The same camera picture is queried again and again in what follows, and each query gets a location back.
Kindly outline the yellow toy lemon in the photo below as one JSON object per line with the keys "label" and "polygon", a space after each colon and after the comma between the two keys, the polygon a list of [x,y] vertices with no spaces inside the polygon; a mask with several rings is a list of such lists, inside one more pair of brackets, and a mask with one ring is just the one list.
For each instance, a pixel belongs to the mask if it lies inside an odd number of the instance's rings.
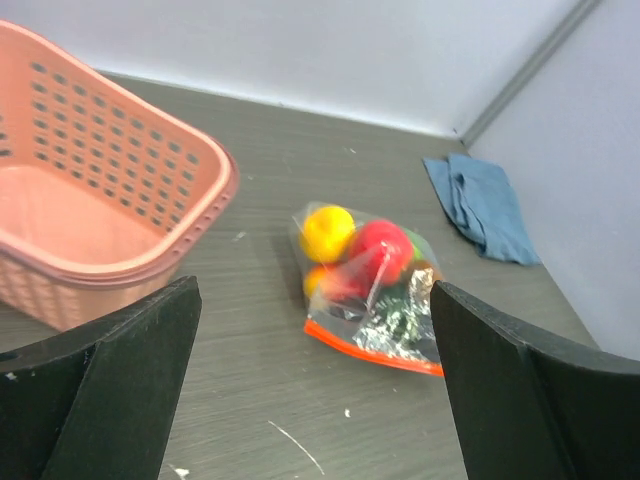
{"label": "yellow toy lemon", "polygon": [[351,213],[338,205],[315,209],[303,221],[299,244],[305,255],[316,263],[334,263],[356,231]]}

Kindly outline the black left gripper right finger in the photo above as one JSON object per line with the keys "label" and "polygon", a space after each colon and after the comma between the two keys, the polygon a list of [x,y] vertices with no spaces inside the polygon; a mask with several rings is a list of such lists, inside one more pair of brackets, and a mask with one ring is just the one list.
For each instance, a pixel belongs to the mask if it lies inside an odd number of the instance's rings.
{"label": "black left gripper right finger", "polygon": [[639,363],[443,281],[431,314],[471,479],[636,479]]}

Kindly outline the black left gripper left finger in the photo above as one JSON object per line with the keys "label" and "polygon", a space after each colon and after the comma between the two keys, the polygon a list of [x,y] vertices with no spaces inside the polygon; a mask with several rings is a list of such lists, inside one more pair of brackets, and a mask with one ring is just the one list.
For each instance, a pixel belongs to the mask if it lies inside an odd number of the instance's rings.
{"label": "black left gripper left finger", "polygon": [[201,310],[185,276],[2,353],[2,478],[158,478]]}

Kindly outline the red toy apple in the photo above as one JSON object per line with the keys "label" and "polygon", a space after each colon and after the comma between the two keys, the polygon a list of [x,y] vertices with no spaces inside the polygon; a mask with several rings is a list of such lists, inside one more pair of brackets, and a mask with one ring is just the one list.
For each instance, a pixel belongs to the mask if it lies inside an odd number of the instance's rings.
{"label": "red toy apple", "polygon": [[364,261],[365,278],[382,285],[397,283],[414,257],[414,246],[405,231],[386,219],[365,223],[348,248],[348,258]]}

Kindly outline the dark green toy fruit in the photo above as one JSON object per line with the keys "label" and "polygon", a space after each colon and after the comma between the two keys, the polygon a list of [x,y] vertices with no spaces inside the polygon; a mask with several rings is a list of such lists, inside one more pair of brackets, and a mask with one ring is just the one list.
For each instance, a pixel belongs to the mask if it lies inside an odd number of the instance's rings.
{"label": "dark green toy fruit", "polygon": [[430,316],[415,304],[403,286],[380,290],[372,307],[371,320],[386,337],[401,345],[412,346],[433,337]]}

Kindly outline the red toy pepper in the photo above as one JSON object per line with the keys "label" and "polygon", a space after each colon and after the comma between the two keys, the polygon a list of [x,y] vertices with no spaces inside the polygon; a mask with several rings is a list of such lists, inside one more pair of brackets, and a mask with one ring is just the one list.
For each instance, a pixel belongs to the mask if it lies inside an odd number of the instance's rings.
{"label": "red toy pepper", "polygon": [[316,265],[305,274],[303,292],[308,299],[320,291],[325,299],[339,301],[366,298],[367,283],[341,264]]}

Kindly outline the green toy apple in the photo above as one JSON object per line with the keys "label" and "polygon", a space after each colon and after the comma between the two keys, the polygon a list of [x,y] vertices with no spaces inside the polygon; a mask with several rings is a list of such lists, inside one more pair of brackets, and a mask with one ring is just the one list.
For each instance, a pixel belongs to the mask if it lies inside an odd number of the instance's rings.
{"label": "green toy apple", "polygon": [[413,260],[428,260],[433,258],[433,252],[429,243],[418,233],[405,229],[405,234],[413,246]]}

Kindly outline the clear zip top bag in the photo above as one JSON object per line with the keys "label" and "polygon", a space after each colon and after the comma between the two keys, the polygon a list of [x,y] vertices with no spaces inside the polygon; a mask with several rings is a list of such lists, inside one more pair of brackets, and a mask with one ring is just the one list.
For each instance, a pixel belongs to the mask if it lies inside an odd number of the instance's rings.
{"label": "clear zip top bag", "polygon": [[380,328],[375,327],[371,320],[372,307],[380,290],[389,286],[406,287],[410,298],[418,307],[422,307],[431,319],[431,290],[434,284],[443,277],[433,249],[431,248],[433,258],[430,261],[414,261],[412,259],[397,283],[382,285],[378,280],[371,283],[365,278],[364,261],[360,258],[350,260],[348,258],[348,248],[356,232],[365,223],[375,219],[386,218],[341,206],[353,216],[356,231],[337,262],[313,262],[300,247],[299,233],[305,218],[315,209],[326,205],[337,204],[309,202],[292,217],[289,238],[300,269],[302,291],[304,276],[312,267],[316,265],[341,264],[347,271],[355,273],[367,283],[369,293],[366,298],[333,301],[325,299],[320,291],[317,291],[311,299],[308,299],[303,292],[307,309],[304,323],[305,333],[335,350],[359,360],[431,376],[442,376],[443,367],[436,345],[432,320],[433,337],[421,340],[412,346],[393,342],[382,333]]}

